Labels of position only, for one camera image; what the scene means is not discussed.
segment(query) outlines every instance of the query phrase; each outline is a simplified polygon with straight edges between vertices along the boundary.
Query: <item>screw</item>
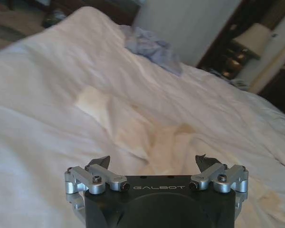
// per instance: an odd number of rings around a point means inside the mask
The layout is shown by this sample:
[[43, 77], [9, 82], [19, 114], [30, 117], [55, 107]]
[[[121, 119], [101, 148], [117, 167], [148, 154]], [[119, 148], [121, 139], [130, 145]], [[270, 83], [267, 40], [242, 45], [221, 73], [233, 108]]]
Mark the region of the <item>screw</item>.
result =
[[128, 191], [130, 189], [130, 185], [127, 182], [124, 182], [120, 186], [121, 191]]
[[189, 188], [191, 189], [191, 191], [198, 191], [200, 188], [199, 183], [193, 181], [189, 184]]
[[218, 181], [220, 182], [226, 182], [227, 181], [227, 176], [225, 174], [220, 174], [218, 176]]
[[93, 177], [93, 183], [97, 184], [101, 182], [101, 176], [94, 176]]

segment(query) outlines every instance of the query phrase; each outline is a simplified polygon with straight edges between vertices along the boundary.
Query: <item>stain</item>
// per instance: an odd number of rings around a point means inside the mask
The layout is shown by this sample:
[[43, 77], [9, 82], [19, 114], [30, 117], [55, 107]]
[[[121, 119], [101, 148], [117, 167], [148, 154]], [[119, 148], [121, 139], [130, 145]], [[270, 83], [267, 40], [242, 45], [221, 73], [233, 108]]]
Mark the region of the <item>stain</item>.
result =
[[259, 199], [263, 210], [274, 219], [285, 223], [285, 211], [281, 208], [282, 200], [274, 191], [269, 191]]

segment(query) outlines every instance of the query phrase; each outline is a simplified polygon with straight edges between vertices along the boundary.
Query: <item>silver metal bracket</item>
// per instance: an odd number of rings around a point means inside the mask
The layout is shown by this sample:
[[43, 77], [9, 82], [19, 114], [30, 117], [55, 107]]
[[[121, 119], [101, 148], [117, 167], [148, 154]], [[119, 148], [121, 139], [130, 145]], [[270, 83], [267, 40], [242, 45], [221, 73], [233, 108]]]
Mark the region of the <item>silver metal bracket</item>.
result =
[[109, 161], [110, 157], [103, 157], [91, 160], [85, 169], [76, 166], [68, 168], [65, 172], [66, 200], [72, 204], [75, 215], [84, 224], [85, 203], [80, 192], [89, 190], [93, 195], [101, 194], [105, 191], [106, 183], [114, 191], [126, 191], [130, 187], [125, 176], [116, 175], [106, 169]]
[[236, 192], [235, 218], [237, 218], [242, 202], [248, 196], [248, 170], [240, 165], [228, 169], [227, 165], [215, 163], [201, 174], [191, 176], [190, 187], [194, 191], [206, 190], [210, 182], [213, 182], [214, 190], [217, 192], [228, 193], [231, 189]]

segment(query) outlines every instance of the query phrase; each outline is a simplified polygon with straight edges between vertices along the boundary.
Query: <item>bed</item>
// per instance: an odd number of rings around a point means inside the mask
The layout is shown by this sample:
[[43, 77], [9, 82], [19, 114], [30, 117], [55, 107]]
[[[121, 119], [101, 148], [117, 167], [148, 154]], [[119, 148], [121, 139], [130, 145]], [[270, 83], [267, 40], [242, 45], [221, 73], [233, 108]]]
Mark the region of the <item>bed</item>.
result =
[[130, 53], [119, 26], [91, 7], [0, 51], [0, 228], [83, 227], [65, 200], [68, 167], [110, 155], [110, 170], [134, 175], [156, 162], [114, 143], [75, 105], [87, 86], [156, 121], [189, 125], [190, 148], [173, 164], [162, 157], [175, 174], [198, 173], [196, 154], [245, 165], [249, 197], [237, 228], [285, 227], [285, 115], [205, 71], [182, 69], [177, 77]]

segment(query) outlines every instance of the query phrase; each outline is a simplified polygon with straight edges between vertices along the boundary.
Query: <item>nightstand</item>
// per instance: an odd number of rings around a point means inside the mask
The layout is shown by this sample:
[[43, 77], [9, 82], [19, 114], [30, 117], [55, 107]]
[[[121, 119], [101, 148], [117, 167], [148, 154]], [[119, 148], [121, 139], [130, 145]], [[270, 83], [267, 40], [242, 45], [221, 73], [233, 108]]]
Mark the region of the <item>nightstand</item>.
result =
[[138, 0], [52, 0], [49, 13], [61, 10], [70, 15], [83, 6], [92, 6], [120, 25], [132, 25], [141, 4]]

